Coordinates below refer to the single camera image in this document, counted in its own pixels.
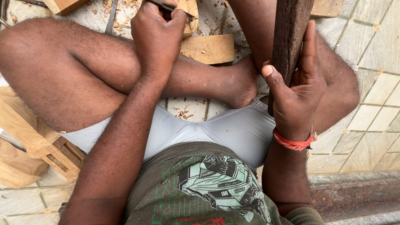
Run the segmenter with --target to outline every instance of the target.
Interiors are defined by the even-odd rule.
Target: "red thread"
[[[312,141],[318,140],[317,133],[315,132],[314,134],[310,134],[310,137],[306,141],[290,141],[288,139],[285,139],[282,137],[278,131],[276,130],[276,127],[274,128],[274,131],[272,132],[274,135],[274,138],[276,141],[285,146],[287,149],[292,149],[292,150],[302,150],[305,149]]]

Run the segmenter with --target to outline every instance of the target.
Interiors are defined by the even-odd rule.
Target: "hairy leg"
[[[77,131],[108,118],[140,76],[132,40],[64,21],[23,21],[0,33],[0,46],[2,75],[57,131]],[[257,92],[253,64],[247,57],[213,67],[181,55],[162,95],[202,96],[244,107]]]
[[[230,0],[229,4],[250,45],[257,69],[261,71],[263,62],[272,59],[276,0]],[[353,70],[319,34],[317,49],[318,55],[323,56],[320,57],[322,75],[328,85],[314,121],[314,131],[320,134],[354,110],[360,97]],[[263,98],[262,102],[268,104],[268,98]]]

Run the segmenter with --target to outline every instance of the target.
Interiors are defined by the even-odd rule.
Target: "light grey shorts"
[[[230,148],[249,166],[257,168],[264,164],[275,127],[267,109],[267,105],[255,99],[245,108],[230,109],[210,120],[193,123],[157,106],[144,161],[177,143],[208,141]],[[60,135],[89,153],[110,120],[108,118],[85,129]]]

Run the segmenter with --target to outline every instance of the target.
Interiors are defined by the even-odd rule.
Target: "bare foot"
[[[226,101],[233,108],[248,106],[257,95],[257,78],[259,76],[252,55],[248,55],[233,66],[231,69],[230,95]]]

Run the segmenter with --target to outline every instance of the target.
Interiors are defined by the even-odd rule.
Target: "hand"
[[[290,88],[273,66],[265,65],[261,70],[274,94],[276,129],[282,137],[291,141],[305,141],[309,137],[316,110],[326,90],[313,20],[308,22],[298,65],[301,69],[293,75]]]
[[[176,6],[175,0],[166,0],[165,3]],[[186,14],[176,8],[168,22],[163,14],[166,13],[158,6],[144,1],[130,23],[142,72],[169,78],[180,52]]]

